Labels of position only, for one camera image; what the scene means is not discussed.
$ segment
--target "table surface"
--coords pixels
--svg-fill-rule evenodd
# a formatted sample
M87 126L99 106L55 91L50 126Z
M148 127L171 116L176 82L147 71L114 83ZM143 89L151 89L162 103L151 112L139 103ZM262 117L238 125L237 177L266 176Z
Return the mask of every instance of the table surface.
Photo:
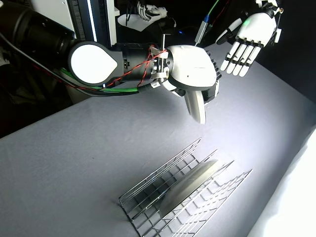
M212 45L221 62L230 45ZM90 98L0 139L0 236L135 237L121 194L199 137L253 172L198 236L246 236L316 123L316 106L258 63L223 73L196 123L163 88Z

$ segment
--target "white fabric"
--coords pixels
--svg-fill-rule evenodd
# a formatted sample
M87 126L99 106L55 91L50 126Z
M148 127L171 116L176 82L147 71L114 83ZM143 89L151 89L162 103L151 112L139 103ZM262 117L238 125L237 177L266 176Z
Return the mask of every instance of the white fabric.
M316 236L315 167L316 131L294 158L248 237Z

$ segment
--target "green wire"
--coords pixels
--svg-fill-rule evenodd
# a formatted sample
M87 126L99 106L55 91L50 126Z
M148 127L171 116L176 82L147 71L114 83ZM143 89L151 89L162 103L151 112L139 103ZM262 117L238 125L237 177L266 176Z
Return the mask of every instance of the green wire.
M66 69L61 68L60 71L66 74L67 76L75 79L74 76L70 72L68 72ZM138 88L136 87L135 88L102 88L98 86L92 86L91 88L98 89L104 92L136 92L138 91Z
M214 7L216 6L216 4L218 3L219 0L217 0L214 5L212 6L212 8L210 9L210 11L208 12L208 16L211 14L212 10L214 9Z

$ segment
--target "dish rack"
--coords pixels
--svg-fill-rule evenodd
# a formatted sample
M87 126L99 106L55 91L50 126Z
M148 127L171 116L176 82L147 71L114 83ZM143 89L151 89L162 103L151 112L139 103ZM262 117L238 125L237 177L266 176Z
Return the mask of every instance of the dish rack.
M214 151L199 161L192 153L201 138L178 153L119 198L119 203L140 237L192 237L250 174L244 172L220 185L216 182L232 162L223 165L180 205L163 218L159 207L166 192L201 162L214 159Z

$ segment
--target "white plate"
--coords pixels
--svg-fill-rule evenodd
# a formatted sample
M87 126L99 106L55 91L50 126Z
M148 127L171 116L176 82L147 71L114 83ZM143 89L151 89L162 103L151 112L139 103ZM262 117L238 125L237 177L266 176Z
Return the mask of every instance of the white plate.
M223 163L218 160L202 162L178 180L161 202L160 217L165 217L175 209L222 166Z

